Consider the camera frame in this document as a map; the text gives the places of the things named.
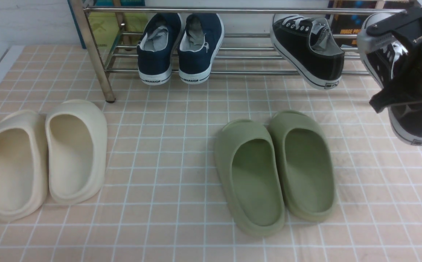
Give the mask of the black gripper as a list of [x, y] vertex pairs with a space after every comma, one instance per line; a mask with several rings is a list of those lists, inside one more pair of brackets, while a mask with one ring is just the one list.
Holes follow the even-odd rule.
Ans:
[[399, 75], [369, 101], [377, 113], [392, 106], [422, 106], [422, 40], [408, 52]]

